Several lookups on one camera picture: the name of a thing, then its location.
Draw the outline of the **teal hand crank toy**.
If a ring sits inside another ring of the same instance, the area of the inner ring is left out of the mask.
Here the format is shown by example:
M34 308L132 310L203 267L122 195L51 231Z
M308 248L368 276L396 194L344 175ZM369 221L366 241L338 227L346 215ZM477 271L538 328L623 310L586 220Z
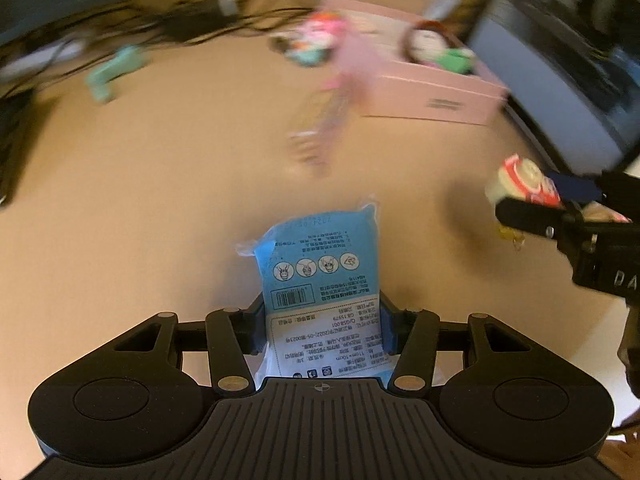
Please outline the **teal hand crank toy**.
M93 99L105 104L114 99L112 82L121 77L141 70L146 64L145 52L139 46L126 46L118 49L109 61L101 64L87 76L87 85Z

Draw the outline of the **red haired doll green dress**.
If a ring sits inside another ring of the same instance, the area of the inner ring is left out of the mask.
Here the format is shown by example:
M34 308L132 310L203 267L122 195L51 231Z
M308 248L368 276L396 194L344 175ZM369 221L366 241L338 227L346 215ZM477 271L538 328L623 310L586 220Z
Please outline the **red haired doll green dress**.
M401 40L404 58L459 75L471 75L476 55L438 21L420 21L409 27Z

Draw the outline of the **black power adapter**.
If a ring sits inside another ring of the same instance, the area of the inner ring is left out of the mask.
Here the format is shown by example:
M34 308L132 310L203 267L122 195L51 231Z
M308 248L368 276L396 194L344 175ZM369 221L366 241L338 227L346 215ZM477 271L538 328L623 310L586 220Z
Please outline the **black power adapter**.
M164 35L177 42L188 42L223 30L238 19L224 14L218 0L181 0L163 14Z

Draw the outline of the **cartoon boy figure keychain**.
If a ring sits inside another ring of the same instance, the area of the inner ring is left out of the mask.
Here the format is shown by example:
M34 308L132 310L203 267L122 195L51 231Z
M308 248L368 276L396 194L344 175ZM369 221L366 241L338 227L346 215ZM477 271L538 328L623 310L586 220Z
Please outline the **cartoon boy figure keychain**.
M299 66L328 62L345 36L347 22L341 13L318 10L302 24L270 36L270 47Z

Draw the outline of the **white computer case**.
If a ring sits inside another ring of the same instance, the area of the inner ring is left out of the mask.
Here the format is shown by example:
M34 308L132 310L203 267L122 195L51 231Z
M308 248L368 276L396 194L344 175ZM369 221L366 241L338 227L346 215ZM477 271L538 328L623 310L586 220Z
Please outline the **white computer case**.
M551 165L594 174L639 156L639 0L485 0L469 45Z

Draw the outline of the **pink cardboard box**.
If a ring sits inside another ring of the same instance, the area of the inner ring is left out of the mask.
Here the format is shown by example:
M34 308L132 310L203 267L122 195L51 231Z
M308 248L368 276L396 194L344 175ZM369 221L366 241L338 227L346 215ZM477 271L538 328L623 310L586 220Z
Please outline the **pink cardboard box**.
M509 89L482 62L460 75L407 61L402 43L420 23L416 14L357 0L322 6L347 22L332 63L352 78L361 114L487 125L506 102Z

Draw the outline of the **blue white mask packet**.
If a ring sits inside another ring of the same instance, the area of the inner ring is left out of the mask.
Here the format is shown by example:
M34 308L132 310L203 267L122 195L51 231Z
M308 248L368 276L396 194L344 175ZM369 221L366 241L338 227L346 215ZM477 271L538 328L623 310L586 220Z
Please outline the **blue white mask packet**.
M256 379L378 378L396 358L383 348L378 206L277 224L238 249L262 281L266 345Z

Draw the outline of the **black mechanical keyboard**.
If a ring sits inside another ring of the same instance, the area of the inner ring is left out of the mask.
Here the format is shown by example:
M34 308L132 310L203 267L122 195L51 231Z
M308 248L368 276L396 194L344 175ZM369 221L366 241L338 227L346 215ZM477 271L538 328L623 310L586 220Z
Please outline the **black mechanical keyboard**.
M27 89L1 99L1 206L12 200L20 178L29 138L35 90Z

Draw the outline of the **white power strip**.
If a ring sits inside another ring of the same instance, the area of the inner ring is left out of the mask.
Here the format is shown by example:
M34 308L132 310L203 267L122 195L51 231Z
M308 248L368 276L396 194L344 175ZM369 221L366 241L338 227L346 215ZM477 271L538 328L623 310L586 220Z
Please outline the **white power strip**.
M23 76L42 70L49 63L71 60L87 49L85 39L66 39L50 44L50 46L25 54L1 67L1 82L6 84Z

